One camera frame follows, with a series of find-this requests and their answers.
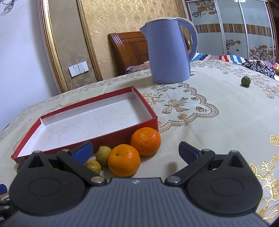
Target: yellow-green fruit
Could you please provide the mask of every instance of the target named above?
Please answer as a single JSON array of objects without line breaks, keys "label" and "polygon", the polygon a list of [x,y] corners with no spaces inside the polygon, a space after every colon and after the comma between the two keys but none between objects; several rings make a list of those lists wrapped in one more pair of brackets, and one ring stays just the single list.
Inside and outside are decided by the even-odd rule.
[{"label": "yellow-green fruit", "polygon": [[89,159],[84,165],[97,174],[100,174],[102,169],[100,163],[94,159]]},{"label": "yellow-green fruit", "polygon": [[107,157],[109,156],[110,152],[111,152],[110,147],[100,146],[96,154],[96,160],[102,165],[107,165]]}]

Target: table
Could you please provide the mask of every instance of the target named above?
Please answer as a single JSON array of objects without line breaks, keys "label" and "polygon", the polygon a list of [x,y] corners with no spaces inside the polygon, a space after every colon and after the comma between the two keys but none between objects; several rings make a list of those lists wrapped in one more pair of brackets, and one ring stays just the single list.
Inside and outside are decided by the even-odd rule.
[{"label": "table", "polygon": [[[191,63],[196,70],[185,82],[158,85],[143,70],[86,85],[24,110],[0,133],[0,181],[9,186],[16,175],[10,158],[24,134],[43,114],[120,88],[135,86],[158,115],[162,145],[142,158],[134,177],[167,176],[187,164],[178,144],[208,148],[217,154],[239,150],[263,187],[258,214],[272,223],[279,217],[279,82],[239,65],[218,60]],[[249,88],[241,78],[251,78]],[[112,173],[101,173],[110,179]]]}]

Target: mandarin orange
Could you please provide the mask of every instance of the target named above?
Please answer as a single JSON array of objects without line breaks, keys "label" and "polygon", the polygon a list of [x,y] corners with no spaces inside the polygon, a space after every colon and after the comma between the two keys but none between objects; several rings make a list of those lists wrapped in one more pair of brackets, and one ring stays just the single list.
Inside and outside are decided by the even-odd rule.
[{"label": "mandarin orange", "polygon": [[131,137],[131,146],[140,156],[155,154],[161,145],[161,136],[153,128],[144,127],[135,131]]},{"label": "mandarin orange", "polygon": [[128,177],[140,167],[140,155],[130,145],[120,144],[112,149],[107,158],[109,169],[119,177]]}]

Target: green fruit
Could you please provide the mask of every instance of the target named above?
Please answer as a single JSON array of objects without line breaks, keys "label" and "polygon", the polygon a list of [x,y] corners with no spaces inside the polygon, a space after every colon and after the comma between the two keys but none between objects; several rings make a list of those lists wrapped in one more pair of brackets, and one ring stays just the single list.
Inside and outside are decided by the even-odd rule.
[{"label": "green fruit", "polygon": [[102,169],[100,163],[94,159],[89,159],[84,165],[97,174],[100,174]]},{"label": "green fruit", "polygon": [[244,86],[244,87],[249,87],[251,83],[251,80],[248,76],[244,76],[242,79],[241,79],[241,84]]},{"label": "green fruit", "polygon": [[107,158],[110,152],[111,152],[110,147],[100,146],[96,154],[96,160],[102,165],[107,165]]}]

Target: gold frame molding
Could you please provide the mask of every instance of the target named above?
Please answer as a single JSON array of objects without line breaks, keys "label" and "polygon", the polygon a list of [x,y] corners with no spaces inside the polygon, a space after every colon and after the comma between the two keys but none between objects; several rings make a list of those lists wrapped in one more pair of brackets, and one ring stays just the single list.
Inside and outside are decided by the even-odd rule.
[{"label": "gold frame molding", "polygon": [[[100,68],[98,65],[95,51],[93,49],[93,44],[88,35],[88,26],[87,26],[85,13],[84,13],[84,9],[83,9],[83,1],[76,0],[76,2],[77,2],[78,12],[79,12],[79,16],[80,16],[80,22],[81,22],[88,54],[89,54],[89,57],[91,60],[91,64],[93,66],[97,81],[102,81],[103,78],[102,78],[101,71],[100,71]],[[67,86],[67,83],[66,83],[63,71],[62,71],[62,67],[61,67],[61,64],[59,61],[55,42],[54,42],[48,0],[40,0],[40,12],[41,12],[43,35],[44,35],[44,39],[45,39],[45,43],[46,43],[47,53],[48,53],[48,56],[50,59],[50,64],[51,64],[51,67],[52,67],[52,70],[54,73],[54,77],[57,81],[58,88],[63,93],[63,92],[69,91],[69,87]]]}]

